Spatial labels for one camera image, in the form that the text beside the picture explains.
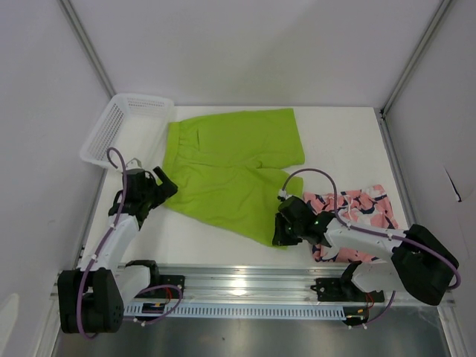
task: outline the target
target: gray floor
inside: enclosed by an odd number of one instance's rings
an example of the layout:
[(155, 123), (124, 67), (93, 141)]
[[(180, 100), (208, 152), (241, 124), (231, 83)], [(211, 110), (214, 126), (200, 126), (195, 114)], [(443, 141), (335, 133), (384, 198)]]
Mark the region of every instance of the gray floor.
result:
[(168, 318), (85, 341), (60, 334), (53, 356), (450, 356), (434, 308), (392, 308), (368, 330), (337, 321)]

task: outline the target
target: plastic basket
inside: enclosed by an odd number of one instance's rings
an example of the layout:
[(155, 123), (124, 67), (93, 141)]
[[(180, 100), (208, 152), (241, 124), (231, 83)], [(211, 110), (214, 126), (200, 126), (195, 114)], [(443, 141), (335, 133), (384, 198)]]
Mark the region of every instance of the plastic basket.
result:
[(81, 147), (80, 157), (92, 164), (112, 168), (106, 156), (116, 147), (126, 161), (138, 158), (146, 167), (167, 124), (173, 116), (173, 101), (142, 94), (116, 94)]

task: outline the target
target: pink and black patterned cloth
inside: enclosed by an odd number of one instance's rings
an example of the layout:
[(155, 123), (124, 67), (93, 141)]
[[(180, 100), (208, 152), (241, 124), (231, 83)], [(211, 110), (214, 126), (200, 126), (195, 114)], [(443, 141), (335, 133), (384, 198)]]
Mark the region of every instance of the pink and black patterned cloth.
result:
[[(322, 196), (305, 192), (303, 199), (315, 214), (334, 209), (332, 193)], [(393, 217), (392, 204), (380, 184), (365, 190), (342, 191), (338, 196), (337, 206), (341, 216), (352, 221), (379, 228), (398, 228)], [(316, 262), (351, 263), (357, 260), (370, 262), (378, 259), (378, 257), (349, 248), (341, 248), (337, 255), (328, 257), (327, 249), (323, 245), (312, 246), (312, 256)]]

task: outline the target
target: white tabletop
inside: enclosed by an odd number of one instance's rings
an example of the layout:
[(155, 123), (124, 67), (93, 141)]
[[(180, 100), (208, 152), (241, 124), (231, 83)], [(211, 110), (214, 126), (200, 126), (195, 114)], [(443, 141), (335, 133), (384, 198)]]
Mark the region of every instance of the white tabletop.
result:
[[(176, 121), (220, 112), (272, 109), (270, 107), (180, 106)], [(400, 228), (407, 223), (372, 108), (294, 107), (297, 127), (306, 154), (302, 167), (328, 172), (338, 190), (357, 190), (375, 184), (386, 189)], [(161, 165), (165, 143), (155, 151), (153, 165)], [(290, 167), (290, 173), (301, 167)], [(332, 191), (327, 179), (304, 173), (304, 190), (325, 194)], [(86, 243), (85, 254), (97, 244), (107, 228), (107, 212), (121, 187), (120, 173), (109, 171)], [(160, 264), (251, 265), (301, 267), (316, 264), (306, 242), (287, 250), (269, 248), (252, 239), (201, 223), (159, 207), (150, 212), (139, 235), (123, 257), (155, 260)]]

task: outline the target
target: green cloth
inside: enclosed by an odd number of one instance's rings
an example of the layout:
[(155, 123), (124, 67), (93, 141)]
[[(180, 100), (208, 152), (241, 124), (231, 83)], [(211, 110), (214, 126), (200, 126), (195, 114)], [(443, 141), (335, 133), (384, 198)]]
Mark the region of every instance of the green cloth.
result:
[[(169, 124), (164, 172), (178, 186), (167, 207), (272, 246), (280, 169), (304, 163), (292, 109), (206, 115)], [(293, 178), (289, 194), (301, 196)]]

